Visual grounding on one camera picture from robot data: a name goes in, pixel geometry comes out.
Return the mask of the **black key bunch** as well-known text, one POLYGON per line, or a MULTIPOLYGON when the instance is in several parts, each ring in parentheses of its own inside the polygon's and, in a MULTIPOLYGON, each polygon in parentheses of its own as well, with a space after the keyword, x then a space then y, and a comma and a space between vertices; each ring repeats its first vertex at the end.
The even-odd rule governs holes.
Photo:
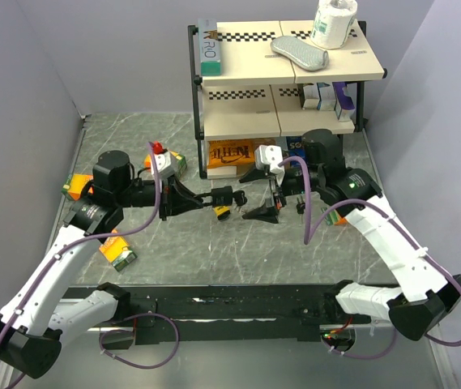
POLYGON ((247 204, 248 199, 245 195, 245 191, 243 190, 236 190, 233 192, 233 202, 235 203, 234 209, 237 212, 241 211, 241 208, 247 204))

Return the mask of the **black padlock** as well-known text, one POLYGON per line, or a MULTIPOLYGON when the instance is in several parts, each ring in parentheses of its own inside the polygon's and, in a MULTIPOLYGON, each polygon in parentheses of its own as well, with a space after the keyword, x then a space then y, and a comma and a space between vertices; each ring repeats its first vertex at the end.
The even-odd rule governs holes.
POLYGON ((209 192, 197 194, 204 207, 221 207, 233 204, 233 189, 231 186, 212 188, 209 192))

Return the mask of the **keys of orange padlock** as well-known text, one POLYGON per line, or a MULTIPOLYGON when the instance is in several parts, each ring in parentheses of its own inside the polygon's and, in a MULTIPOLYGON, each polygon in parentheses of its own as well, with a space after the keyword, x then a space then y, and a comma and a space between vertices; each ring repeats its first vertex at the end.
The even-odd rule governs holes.
POLYGON ((305 199, 302 195, 298 195, 296 210, 297 210, 297 214, 300 216, 302 224, 305 223, 305 209, 306 209, 305 199))

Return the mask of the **yellow padlock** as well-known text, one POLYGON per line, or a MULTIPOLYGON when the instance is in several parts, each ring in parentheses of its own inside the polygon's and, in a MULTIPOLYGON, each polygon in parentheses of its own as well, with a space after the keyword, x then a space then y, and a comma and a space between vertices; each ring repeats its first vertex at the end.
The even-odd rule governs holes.
POLYGON ((213 211, 218 221, 227 220, 231 215, 231 209, 228 206, 214 207, 213 211))

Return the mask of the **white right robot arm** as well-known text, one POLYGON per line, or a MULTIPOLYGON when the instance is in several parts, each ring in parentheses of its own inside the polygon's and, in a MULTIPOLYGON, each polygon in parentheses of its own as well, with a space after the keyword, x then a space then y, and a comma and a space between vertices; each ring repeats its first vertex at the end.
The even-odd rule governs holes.
MULTIPOLYGON (((346 165, 339 136, 327 129, 310 130, 302 135, 301 145, 303 156, 286 156, 277 145, 255 149, 255 166, 242 181, 267 178, 271 196, 244 217, 274 224, 286 197, 303 195, 299 208, 305 215, 303 242, 308 244, 326 216, 337 212, 374 248, 398 284, 389 288, 342 281, 325 302, 326 316, 342 323, 360 314, 390 322, 409 340, 428 336, 461 302, 461 275, 451 275, 417 242, 366 171, 346 165), (311 220, 314 192, 328 206, 316 222, 311 220)), ((461 340, 437 342, 461 346, 461 340)))

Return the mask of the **orange box by right arm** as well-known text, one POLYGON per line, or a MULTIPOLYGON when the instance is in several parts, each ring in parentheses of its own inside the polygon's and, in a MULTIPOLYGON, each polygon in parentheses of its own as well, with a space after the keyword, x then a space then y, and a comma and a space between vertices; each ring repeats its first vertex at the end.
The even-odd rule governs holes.
POLYGON ((342 225, 342 224, 347 224, 347 220, 342 217, 336 210, 330 212, 326 217, 325 217, 325 222, 327 225, 332 226, 332 225, 342 225))

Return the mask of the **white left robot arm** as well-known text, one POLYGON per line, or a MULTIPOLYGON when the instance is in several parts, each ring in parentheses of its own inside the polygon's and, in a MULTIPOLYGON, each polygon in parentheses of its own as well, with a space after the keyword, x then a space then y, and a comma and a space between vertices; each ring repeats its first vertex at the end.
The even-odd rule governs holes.
POLYGON ((129 207, 151 207, 139 227, 156 217, 167 220, 215 205, 212 193, 196 194, 177 177, 177 158, 169 151, 149 153, 152 179, 143 180, 127 153, 104 152, 92 169, 92 180, 75 201, 50 250, 17 294, 0 309, 0 361, 22 377, 40 378, 58 359, 62 348, 97 324, 120 326, 131 314, 130 293, 104 283, 75 305, 57 306, 76 272, 112 237, 129 207))

